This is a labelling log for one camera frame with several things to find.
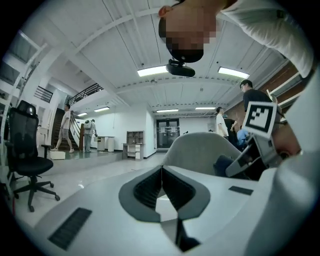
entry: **staircase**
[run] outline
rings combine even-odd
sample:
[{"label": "staircase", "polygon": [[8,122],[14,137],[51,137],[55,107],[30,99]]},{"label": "staircase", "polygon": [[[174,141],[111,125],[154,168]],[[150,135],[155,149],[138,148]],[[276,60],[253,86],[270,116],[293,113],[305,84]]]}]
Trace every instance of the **staircase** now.
[{"label": "staircase", "polygon": [[[54,122],[53,122],[53,128],[52,128],[52,135],[51,135],[51,144],[54,145],[54,147],[57,145],[58,139],[59,139],[59,131],[61,127],[61,122],[62,118],[64,117],[65,111],[57,108],[55,117],[54,117]],[[78,145],[76,144],[74,137],[72,136],[72,133],[69,129],[69,139],[72,143],[72,147],[75,151],[79,150]],[[68,142],[66,139],[62,139],[61,144],[59,146],[60,151],[69,151],[70,147],[68,145]]]}]

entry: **black camera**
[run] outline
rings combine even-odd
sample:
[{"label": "black camera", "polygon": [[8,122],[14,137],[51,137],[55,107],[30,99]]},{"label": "black camera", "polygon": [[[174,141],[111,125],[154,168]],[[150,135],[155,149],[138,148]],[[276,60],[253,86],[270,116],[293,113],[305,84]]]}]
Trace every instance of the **black camera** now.
[{"label": "black camera", "polygon": [[169,63],[165,69],[174,76],[182,76],[192,78],[196,72],[191,67],[186,66],[184,62],[169,59]]}]

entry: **white shelf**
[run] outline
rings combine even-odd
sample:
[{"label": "white shelf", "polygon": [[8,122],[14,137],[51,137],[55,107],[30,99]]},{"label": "white shelf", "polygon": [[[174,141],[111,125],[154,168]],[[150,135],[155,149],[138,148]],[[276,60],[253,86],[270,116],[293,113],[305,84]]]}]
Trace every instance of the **white shelf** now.
[{"label": "white shelf", "polygon": [[299,72],[295,73],[292,77],[290,77],[287,81],[285,81],[283,84],[269,92],[270,95],[279,96],[286,91],[290,90],[292,87],[295,87],[297,84],[301,82],[302,78],[299,74]]},{"label": "white shelf", "polygon": [[285,107],[291,105],[300,96],[301,93],[302,93],[302,91],[297,93],[296,95],[286,99],[285,101],[279,103],[279,106],[282,108],[285,108]]}]

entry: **chair armrest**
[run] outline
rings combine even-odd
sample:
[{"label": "chair armrest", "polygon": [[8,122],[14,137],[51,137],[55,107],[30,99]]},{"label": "chair armrest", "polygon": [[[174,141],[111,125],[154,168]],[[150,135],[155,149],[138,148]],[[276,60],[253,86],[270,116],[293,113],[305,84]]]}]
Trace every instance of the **chair armrest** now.
[{"label": "chair armrest", "polygon": [[42,144],[41,147],[44,147],[44,158],[47,158],[48,148],[49,148],[49,147],[51,148],[51,145]]},{"label": "chair armrest", "polygon": [[9,142],[9,141],[6,141],[4,144],[6,145],[7,148],[13,148],[14,147],[14,144]]}]

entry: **railing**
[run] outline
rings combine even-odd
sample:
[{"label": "railing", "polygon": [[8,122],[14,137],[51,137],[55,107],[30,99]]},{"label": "railing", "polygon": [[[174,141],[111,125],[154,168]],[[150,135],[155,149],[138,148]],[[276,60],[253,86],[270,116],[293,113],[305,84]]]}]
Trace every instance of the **railing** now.
[{"label": "railing", "polygon": [[52,95],[53,93],[51,91],[48,91],[47,89],[42,88],[40,86],[38,86],[34,93],[34,97],[37,97],[40,100],[43,100],[44,102],[48,103],[50,103]]},{"label": "railing", "polygon": [[87,89],[79,92],[76,96],[69,99],[68,103],[70,104],[70,106],[72,106],[73,104],[82,100],[83,98],[85,98],[91,94],[95,94],[101,90],[103,90],[103,88],[99,84],[95,83],[95,84],[91,85],[90,87],[88,87]]},{"label": "railing", "polygon": [[75,143],[77,143],[79,150],[82,151],[83,150],[83,135],[81,135],[81,128],[79,127],[75,117],[74,117],[74,113],[73,111],[71,112],[71,116],[70,116],[70,131],[72,132],[73,138]]}]

